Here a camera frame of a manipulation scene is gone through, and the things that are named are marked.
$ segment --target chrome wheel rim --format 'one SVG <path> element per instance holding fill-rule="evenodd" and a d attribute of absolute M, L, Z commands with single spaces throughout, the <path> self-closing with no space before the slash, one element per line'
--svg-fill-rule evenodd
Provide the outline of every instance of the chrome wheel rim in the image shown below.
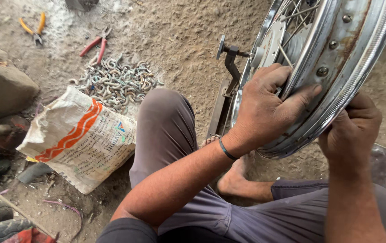
<path fill-rule="evenodd" d="M 232 126 L 243 87 L 256 71 L 251 67 L 256 48 L 287 3 L 295 6 L 298 1 L 275 0 L 255 40 L 233 102 Z M 300 87 L 315 83 L 323 91 L 281 137 L 258 148 L 266 158 L 284 158 L 309 144 L 355 96 L 386 43 L 386 0 L 321 0 L 310 24 L 293 72 L 278 96 L 285 100 Z"/>

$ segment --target orange stripe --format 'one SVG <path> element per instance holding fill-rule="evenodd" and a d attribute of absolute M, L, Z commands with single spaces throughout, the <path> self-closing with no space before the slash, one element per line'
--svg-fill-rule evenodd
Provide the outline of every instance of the orange stripe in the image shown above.
<path fill-rule="evenodd" d="M 48 162 L 63 152 L 66 148 L 72 147 L 93 126 L 101 110 L 102 105 L 97 103 L 95 99 L 92 99 L 92 104 L 88 109 L 88 113 L 82 116 L 77 125 L 68 133 L 68 135 L 63 137 L 56 146 L 41 152 L 35 157 L 35 159 L 41 162 Z"/>

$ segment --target gray trousers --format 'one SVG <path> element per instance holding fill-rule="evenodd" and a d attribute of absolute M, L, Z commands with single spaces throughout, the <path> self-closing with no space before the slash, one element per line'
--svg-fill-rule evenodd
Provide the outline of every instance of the gray trousers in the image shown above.
<path fill-rule="evenodd" d="M 194 111 L 187 99 L 173 90 L 151 91 L 138 114 L 136 154 L 130 170 L 132 187 L 196 150 Z M 327 181 L 278 180 L 271 191 L 274 201 L 239 207 L 207 186 L 168 218 L 158 234 L 199 226 L 242 243 L 324 242 Z M 386 229 L 386 189 L 375 185 L 375 193 Z"/>

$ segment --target bare foot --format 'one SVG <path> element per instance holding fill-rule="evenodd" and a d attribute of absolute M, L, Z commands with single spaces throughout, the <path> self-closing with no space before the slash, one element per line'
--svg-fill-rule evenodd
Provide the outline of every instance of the bare foot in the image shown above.
<path fill-rule="evenodd" d="M 202 144 L 200 145 L 200 147 L 203 148 L 203 147 L 207 146 L 208 144 L 210 144 L 210 143 L 212 143 L 214 141 L 218 141 L 218 140 L 219 140 L 218 137 L 212 136 L 212 137 L 208 138 L 207 140 L 204 140 L 202 142 Z"/>
<path fill-rule="evenodd" d="M 239 186 L 246 182 L 245 174 L 254 162 L 254 151 L 236 160 L 226 174 L 217 182 L 217 188 L 223 195 L 237 196 Z"/>

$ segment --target black wristband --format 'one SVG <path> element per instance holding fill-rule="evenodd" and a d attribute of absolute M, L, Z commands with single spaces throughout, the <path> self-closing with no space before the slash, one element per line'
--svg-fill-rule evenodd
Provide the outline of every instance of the black wristband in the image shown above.
<path fill-rule="evenodd" d="M 222 143 L 222 139 L 221 139 L 221 138 L 218 140 L 218 142 L 220 143 L 220 147 L 222 147 L 223 152 L 226 154 L 227 157 L 229 157 L 229 159 L 231 159 L 231 160 L 237 160 L 237 159 L 239 159 L 239 158 L 233 157 L 233 156 L 226 150 L 226 148 L 223 146 L 223 143 Z"/>

